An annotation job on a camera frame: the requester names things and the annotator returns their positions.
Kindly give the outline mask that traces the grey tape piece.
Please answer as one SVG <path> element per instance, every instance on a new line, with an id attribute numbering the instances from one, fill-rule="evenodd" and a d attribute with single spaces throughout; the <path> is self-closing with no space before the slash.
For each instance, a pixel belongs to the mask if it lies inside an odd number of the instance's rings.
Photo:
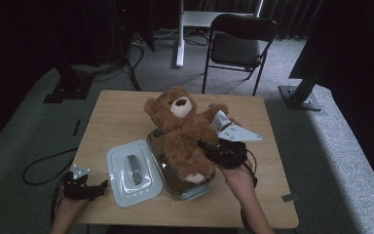
<path id="1" fill-rule="evenodd" d="M 290 201 L 292 201 L 292 202 L 297 201 L 299 199 L 299 196 L 297 194 L 292 193 L 292 194 L 284 195 L 281 198 L 286 203 L 286 202 L 290 202 Z"/>

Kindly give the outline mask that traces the brown teddy bear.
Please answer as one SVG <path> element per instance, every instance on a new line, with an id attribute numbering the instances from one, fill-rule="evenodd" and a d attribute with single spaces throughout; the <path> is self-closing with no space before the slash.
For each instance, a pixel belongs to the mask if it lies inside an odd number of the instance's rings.
<path id="1" fill-rule="evenodd" d="M 199 183 L 213 174 L 215 165 L 198 141 L 219 143 L 211 122 L 219 111 L 229 113 L 225 103 L 211 103 L 207 110 L 198 113 L 188 91 L 172 87 L 157 98 L 147 99 L 144 111 L 165 135 L 165 156 L 180 179 Z"/>

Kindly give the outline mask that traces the black folding chair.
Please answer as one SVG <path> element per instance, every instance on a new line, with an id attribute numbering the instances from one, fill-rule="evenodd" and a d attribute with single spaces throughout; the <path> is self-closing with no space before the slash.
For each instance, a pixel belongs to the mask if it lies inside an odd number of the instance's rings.
<path id="1" fill-rule="evenodd" d="M 255 95 L 268 50 L 277 36 L 277 24 L 272 19 L 255 16 L 221 14 L 210 25 L 206 66 L 202 93 L 210 68 L 246 72 L 249 80 L 255 70 L 257 78 L 252 94 Z"/>

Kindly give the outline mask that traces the person's left hand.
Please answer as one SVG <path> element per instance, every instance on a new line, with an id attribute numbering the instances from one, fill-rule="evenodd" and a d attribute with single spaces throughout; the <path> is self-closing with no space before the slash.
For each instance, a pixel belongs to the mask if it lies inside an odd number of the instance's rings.
<path id="1" fill-rule="evenodd" d="M 87 204 L 88 200 L 74 200 L 62 198 L 56 206 L 57 215 L 74 215 L 78 214 Z"/>

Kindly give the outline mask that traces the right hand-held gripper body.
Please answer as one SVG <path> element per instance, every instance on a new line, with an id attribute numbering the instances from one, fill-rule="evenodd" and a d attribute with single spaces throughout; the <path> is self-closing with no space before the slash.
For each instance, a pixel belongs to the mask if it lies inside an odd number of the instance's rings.
<path id="1" fill-rule="evenodd" d="M 247 159 L 246 143 L 260 141 L 263 137 L 234 123 L 223 127 L 217 134 L 220 158 L 218 164 L 226 169 L 239 167 Z"/>

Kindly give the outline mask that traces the person's right hand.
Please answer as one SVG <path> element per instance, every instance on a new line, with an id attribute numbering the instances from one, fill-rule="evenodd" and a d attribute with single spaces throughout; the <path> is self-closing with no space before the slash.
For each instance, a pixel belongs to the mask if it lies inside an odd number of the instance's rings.
<path id="1" fill-rule="evenodd" d="M 254 194 L 251 166 L 252 164 L 246 160 L 243 165 L 235 169 L 219 168 L 220 172 L 224 175 L 227 185 L 238 200 L 248 198 Z"/>

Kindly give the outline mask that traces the black metal stand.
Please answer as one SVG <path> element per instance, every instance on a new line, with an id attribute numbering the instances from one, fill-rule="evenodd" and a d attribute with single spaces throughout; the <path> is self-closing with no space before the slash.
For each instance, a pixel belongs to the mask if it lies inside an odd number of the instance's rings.
<path id="1" fill-rule="evenodd" d="M 313 95 L 313 87 L 322 72 L 320 58 L 303 49 L 293 66 L 290 78 L 300 78 L 298 86 L 279 86 L 281 97 L 288 109 L 321 111 L 316 97 Z"/>
<path id="2" fill-rule="evenodd" d="M 37 0 L 36 10 L 40 11 L 48 51 L 60 75 L 45 102 L 85 99 L 94 78 L 79 75 L 73 65 L 95 63 L 95 58 L 82 0 Z"/>

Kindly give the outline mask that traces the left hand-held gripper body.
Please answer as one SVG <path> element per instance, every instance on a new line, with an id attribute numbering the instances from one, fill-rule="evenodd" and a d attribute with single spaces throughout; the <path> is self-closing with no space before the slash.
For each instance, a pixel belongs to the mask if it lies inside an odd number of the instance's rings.
<path id="1" fill-rule="evenodd" d="M 82 168 L 74 164 L 71 171 L 65 174 L 62 180 L 64 196 L 74 200 L 90 200 L 89 194 L 96 194 L 97 197 L 99 195 L 98 187 L 87 185 L 89 172 L 89 168 Z"/>

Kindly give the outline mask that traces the clear plastic storage box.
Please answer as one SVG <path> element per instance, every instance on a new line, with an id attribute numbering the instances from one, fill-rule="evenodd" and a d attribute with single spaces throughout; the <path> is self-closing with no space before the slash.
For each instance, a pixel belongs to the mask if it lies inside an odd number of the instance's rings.
<path id="1" fill-rule="evenodd" d="M 214 179 L 215 173 L 200 183 L 185 181 L 178 177 L 177 169 L 171 166 L 166 158 L 165 135 L 160 130 L 152 131 L 147 137 L 147 143 L 165 189 L 174 200 L 192 201 L 210 191 L 209 183 Z"/>

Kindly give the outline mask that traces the white desk frame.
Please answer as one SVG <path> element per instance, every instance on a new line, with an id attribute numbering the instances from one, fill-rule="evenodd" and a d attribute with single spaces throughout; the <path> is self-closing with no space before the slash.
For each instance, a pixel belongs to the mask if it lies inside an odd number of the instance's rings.
<path id="1" fill-rule="evenodd" d="M 221 12 L 186 11 L 184 9 L 184 0 L 179 0 L 178 44 L 175 61 L 177 68 L 181 68 L 184 65 L 184 27 L 210 27 L 212 21 L 219 15 L 221 15 Z"/>

